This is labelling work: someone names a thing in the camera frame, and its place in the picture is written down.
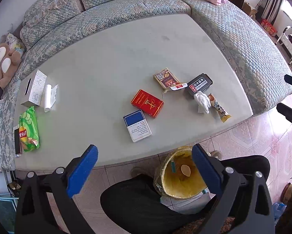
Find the playing card box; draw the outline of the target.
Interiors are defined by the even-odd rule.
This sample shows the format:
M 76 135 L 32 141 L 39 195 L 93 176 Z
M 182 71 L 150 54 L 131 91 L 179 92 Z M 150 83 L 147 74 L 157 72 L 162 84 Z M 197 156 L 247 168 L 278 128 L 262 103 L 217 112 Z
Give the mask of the playing card box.
M 164 94 L 168 91 L 177 91 L 188 87 L 187 83 L 180 82 L 168 68 L 154 74 L 153 77 L 163 88 Z

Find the brown teddy bear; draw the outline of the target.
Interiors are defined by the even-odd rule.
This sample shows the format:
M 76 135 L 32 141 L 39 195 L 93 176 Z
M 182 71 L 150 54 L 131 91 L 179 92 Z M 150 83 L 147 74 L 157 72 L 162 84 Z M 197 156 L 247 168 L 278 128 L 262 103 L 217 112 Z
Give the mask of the brown teddy bear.
M 10 49 L 6 43 L 0 44 L 0 88 L 4 89 L 14 74 L 21 61 L 20 53 L 15 49 Z

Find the black gel ball box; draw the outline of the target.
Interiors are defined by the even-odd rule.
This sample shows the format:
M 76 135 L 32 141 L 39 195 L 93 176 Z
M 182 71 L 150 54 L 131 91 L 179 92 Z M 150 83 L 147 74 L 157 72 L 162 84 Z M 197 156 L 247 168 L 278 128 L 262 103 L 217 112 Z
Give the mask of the black gel ball box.
M 207 90 L 212 84 L 212 79 L 207 74 L 202 73 L 187 83 L 186 90 L 193 97 L 199 91 Z

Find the person black trouser legs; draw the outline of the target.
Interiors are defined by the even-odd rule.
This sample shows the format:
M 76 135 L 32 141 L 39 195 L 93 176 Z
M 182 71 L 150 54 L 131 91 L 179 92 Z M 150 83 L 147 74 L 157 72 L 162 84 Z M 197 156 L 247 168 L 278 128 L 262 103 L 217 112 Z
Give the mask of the person black trouser legs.
M 132 178 L 116 183 L 100 196 L 104 213 L 129 233 L 195 233 L 217 201 L 211 199 L 196 214 L 180 214 L 160 202 L 153 177 L 142 168 Z

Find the green chips bag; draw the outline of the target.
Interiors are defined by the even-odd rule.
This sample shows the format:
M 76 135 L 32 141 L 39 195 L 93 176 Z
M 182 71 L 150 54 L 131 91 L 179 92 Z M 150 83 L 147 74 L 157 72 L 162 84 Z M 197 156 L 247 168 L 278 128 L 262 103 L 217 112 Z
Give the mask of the green chips bag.
M 25 152 L 33 151 L 40 147 L 34 106 L 29 107 L 19 115 L 19 137 L 22 149 Z

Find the red cigarette pack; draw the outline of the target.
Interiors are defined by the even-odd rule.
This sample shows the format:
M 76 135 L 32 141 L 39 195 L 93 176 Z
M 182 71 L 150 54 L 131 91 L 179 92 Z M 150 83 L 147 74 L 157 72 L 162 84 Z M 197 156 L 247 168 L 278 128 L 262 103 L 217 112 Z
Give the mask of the red cigarette pack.
M 164 102 L 162 100 L 142 89 L 136 93 L 131 101 L 131 104 L 152 118 L 156 118 L 164 106 Z

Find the white tissue box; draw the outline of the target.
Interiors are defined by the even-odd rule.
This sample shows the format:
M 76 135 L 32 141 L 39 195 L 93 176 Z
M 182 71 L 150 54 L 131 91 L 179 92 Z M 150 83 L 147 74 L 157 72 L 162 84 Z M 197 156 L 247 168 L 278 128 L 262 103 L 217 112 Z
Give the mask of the white tissue box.
M 47 75 L 35 70 L 20 84 L 20 103 L 26 107 L 40 106 Z

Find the crumpled white tissue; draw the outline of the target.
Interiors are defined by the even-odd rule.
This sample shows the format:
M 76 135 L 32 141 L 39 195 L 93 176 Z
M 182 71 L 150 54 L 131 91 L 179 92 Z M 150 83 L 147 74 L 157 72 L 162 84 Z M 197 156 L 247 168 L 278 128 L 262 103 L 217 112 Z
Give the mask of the crumpled white tissue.
M 206 94 L 198 91 L 196 94 L 194 94 L 194 100 L 198 104 L 198 113 L 209 113 L 209 109 L 211 108 L 211 102 Z

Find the yellow trash bin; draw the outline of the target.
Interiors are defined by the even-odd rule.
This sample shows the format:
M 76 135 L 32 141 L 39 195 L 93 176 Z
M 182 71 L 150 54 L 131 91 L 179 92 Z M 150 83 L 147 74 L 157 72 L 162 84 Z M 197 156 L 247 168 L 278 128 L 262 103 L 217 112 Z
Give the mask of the yellow trash bin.
M 156 169 L 153 186 L 156 191 L 174 199 L 190 199 L 207 188 L 192 158 L 192 148 L 183 146 L 167 155 Z

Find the blue white cigarette pack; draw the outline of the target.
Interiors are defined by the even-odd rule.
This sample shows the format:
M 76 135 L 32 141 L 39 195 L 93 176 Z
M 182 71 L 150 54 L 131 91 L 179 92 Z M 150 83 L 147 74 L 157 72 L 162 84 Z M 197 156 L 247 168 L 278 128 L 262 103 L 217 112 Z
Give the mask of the blue white cigarette pack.
M 149 124 L 141 110 L 124 116 L 123 120 L 134 143 L 152 135 Z

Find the ice cream cone wrapper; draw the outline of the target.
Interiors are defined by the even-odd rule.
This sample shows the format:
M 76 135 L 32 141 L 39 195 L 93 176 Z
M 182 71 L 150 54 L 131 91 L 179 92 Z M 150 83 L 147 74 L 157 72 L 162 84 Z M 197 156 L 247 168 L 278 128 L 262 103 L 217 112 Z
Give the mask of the ice cream cone wrapper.
M 231 118 L 231 115 L 222 107 L 221 104 L 216 100 L 216 98 L 213 96 L 213 94 L 208 95 L 209 101 L 211 103 L 211 106 L 217 111 L 219 114 L 220 120 L 225 123 L 229 118 Z

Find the red gift boxes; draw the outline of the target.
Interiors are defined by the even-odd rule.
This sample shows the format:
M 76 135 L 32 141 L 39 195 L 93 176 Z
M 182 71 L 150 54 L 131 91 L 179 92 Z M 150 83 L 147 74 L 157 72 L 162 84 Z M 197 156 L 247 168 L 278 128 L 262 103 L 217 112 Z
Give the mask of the red gift boxes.
M 274 28 L 274 26 L 270 22 L 268 22 L 266 19 L 262 19 L 260 24 L 270 36 L 273 36 L 273 37 L 276 36 L 277 30 Z

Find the black phone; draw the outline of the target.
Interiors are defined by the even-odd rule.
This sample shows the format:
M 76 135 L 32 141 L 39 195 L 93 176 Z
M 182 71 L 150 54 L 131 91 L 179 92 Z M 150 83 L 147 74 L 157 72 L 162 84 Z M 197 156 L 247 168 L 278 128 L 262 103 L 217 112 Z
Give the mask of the black phone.
M 21 157 L 22 155 L 22 147 L 19 137 L 19 125 L 14 126 L 14 147 L 15 147 L 15 156 Z

